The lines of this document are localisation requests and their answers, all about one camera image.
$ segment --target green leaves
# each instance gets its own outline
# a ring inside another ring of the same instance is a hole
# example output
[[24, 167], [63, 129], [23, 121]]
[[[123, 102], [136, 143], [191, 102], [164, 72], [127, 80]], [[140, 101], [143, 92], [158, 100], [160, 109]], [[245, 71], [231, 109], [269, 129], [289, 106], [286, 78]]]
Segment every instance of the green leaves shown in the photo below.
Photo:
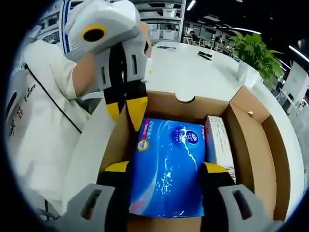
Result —
[[268, 50], [259, 34], [243, 36], [238, 31], [232, 30], [236, 36], [230, 37], [230, 42], [235, 45], [235, 52], [243, 61], [259, 71], [262, 78], [272, 81], [275, 75], [283, 75], [280, 62], [274, 57], [275, 50]]

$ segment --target white shirt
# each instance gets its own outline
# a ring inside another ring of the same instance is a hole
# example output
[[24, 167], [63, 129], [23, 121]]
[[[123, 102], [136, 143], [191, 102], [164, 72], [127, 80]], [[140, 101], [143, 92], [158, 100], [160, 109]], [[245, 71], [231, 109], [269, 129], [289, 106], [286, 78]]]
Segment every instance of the white shirt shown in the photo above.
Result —
[[[58, 106], [83, 130], [90, 115], [74, 100], [72, 71], [76, 63], [66, 59], [58, 46], [43, 41], [29, 44], [23, 58]], [[9, 152], [27, 187], [51, 203], [61, 204], [63, 180], [80, 133], [30, 74], [27, 82], [28, 90], [12, 113]]]

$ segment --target cardboard box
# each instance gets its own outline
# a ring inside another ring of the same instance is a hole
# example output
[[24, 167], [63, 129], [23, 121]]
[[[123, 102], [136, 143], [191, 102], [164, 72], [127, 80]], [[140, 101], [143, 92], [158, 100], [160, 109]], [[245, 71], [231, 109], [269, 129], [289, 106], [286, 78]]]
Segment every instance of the cardboard box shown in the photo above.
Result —
[[[262, 200], [275, 220], [284, 220], [290, 199], [290, 173], [279, 129], [262, 103], [242, 87], [230, 102], [195, 97], [181, 103], [175, 94], [148, 92], [146, 117], [203, 125], [208, 115], [223, 118], [230, 140], [237, 184], [244, 184]], [[136, 146], [126, 108], [110, 136], [100, 170], [130, 160]], [[162, 219], [130, 216], [128, 231], [199, 231], [201, 218]]]
[[223, 119], [218, 116], [207, 116], [205, 134], [207, 148], [206, 161], [225, 167], [236, 183], [232, 151]]

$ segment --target ceiling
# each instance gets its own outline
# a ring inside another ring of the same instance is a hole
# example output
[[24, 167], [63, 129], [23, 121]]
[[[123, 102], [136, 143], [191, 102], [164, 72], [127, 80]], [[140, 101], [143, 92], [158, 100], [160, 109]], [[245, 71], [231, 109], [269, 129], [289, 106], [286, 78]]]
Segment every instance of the ceiling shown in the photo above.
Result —
[[[214, 15], [219, 22], [205, 19]], [[204, 21], [207, 25], [250, 29], [258, 31], [268, 47], [284, 53], [280, 59], [284, 62], [298, 60], [301, 65], [309, 65], [289, 49], [289, 45], [298, 48], [309, 57], [309, 11], [305, 1], [301, 0], [196, 0], [190, 11], [186, 11], [185, 20]]]

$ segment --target blue package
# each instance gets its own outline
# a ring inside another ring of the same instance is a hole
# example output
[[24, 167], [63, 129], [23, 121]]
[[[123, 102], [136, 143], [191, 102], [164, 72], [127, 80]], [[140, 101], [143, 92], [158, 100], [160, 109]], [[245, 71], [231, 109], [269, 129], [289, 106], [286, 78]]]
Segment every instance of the blue package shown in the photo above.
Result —
[[130, 213], [203, 216], [198, 174], [204, 156], [204, 126], [144, 118], [132, 160]]

